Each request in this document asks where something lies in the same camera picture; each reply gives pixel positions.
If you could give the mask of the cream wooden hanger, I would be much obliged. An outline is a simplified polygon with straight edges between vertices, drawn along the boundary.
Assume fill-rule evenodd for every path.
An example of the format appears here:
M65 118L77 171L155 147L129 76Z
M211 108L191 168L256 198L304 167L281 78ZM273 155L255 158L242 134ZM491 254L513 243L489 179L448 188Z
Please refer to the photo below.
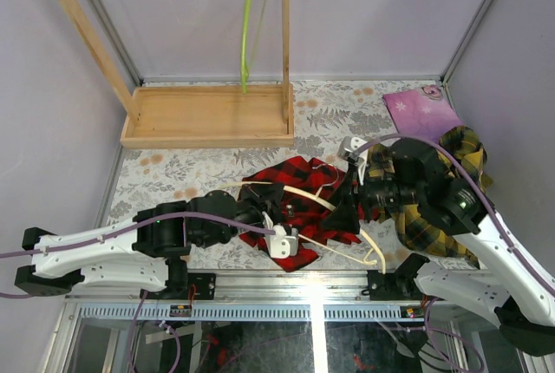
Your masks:
M238 187L240 189L245 183L246 182L244 182L243 180L234 181L234 182L229 182L227 184L224 184L223 187L224 188ZM335 208L333 205L331 205L329 203L329 200L323 200L323 199L317 197L314 194L307 193L307 192L302 191L298 188L293 188L291 186L284 186L284 192L296 193L296 194L298 194L300 196L303 196L303 197L305 197L309 200L314 200L316 203L324 206L329 211L333 211L334 208ZM358 265L363 265L363 266L366 266L366 267L370 267L372 265L377 265L378 266L378 271L381 272L381 273L385 273L386 270L387 270L386 258L384 256L383 252L380 250L377 243L364 230L360 230L359 233L355 234L355 235L361 240L361 242L358 245L360 245L362 242L366 242L369 245L368 251L366 252L364 257L362 257L362 258L357 258L357 257L349 255L345 252L341 252L337 249L333 249L333 248L329 247L328 244L327 245L320 244L320 243L316 242L315 240L304 237L303 235L301 235L299 233L300 240L302 239L306 242L311 242L312 244L314 244L314 245L323 249L323 252L322 252L322 254L319 258L321 258L323 256L323 253L325 251L327 251L327 252L330 252L330 253L332 253L336 256L341 257L344 260L354 262Z

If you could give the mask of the red black plaid shirt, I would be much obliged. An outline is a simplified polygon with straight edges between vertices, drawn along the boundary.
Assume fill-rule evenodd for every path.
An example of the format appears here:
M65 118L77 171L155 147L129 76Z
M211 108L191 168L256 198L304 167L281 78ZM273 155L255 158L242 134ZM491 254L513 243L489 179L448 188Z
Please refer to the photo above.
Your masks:
M301 156L295 156L244 177L243 181L249 184L239 193L243 195L251 190L260 190L270 182L298 188L323 200L329 200L339 187L343 177L344 171L317 158L306 160ZM286 223L298 229L304 237L313 239L320 244L327 245L330 240L345 245L357 245L361 242L353 233L323 230L321 228L322 220L330 211L314 200L309 200L296 193L285 192L280 202L280 208ZM301 239L295 256L277 259L275 263L285 272L295 272L317 261L322 252L322 248Z

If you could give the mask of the yellow black plaid shirt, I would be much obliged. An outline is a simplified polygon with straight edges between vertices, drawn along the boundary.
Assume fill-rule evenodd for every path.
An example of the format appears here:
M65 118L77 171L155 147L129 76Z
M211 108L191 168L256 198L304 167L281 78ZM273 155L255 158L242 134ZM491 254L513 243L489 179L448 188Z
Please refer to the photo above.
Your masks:
M397 238L413 252L476 266L477 257L456 236L476 233L486 216L473 190L485 188L487 156L478 135L458 126L437 147L400 138L389 147L375 144L368 154L361 201L373 219L393 220Z

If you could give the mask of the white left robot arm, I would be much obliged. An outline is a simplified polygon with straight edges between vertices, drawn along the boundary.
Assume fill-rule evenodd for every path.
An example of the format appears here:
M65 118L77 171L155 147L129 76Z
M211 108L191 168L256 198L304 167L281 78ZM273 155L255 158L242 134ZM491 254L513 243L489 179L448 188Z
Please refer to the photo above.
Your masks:
M260 235L271 258L297 252L298 235L279 203L284 189L267 186L235 199L222 190L191 200L159 204L121 223L58 235L25 230L29 265L16 270L14 285L31 297L67 295L74 288L134 288L151 298L192 298L185 260L193 248L224 245L240 233Z

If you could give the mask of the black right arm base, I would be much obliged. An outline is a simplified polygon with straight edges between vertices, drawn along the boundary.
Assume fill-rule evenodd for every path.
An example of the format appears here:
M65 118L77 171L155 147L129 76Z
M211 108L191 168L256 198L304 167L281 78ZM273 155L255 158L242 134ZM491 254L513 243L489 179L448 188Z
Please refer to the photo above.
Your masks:
M418 289L415 278L423 265L430 260L420 254L411 253L393 272L367 271L367 287L361 291L371 301L421 300L423 293Z

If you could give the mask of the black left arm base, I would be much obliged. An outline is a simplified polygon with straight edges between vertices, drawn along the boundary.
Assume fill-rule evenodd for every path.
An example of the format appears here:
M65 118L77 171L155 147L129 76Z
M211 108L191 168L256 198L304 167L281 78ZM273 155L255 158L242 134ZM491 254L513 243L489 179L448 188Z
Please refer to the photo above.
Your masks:
M215 298L216 280L215 273L191 273L188 275L187 287L183 291L178 291L173 299L191 302L212 301Z

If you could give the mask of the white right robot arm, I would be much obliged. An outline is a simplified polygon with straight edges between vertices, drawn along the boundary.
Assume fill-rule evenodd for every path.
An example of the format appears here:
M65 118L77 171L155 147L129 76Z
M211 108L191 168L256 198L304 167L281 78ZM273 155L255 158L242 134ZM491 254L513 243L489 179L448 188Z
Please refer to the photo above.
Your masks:
M404 298L420 293L457 304L497 327L518 350L554 352L554 277L511 233L492 202L443 147L417 136L392 135L393 173L370 177L373 141L345 137L338 155L348 171L331 199L325 230L359 233L359 212L415 205L432 226L465 246L497 278L487 285L423 259L395 277Z

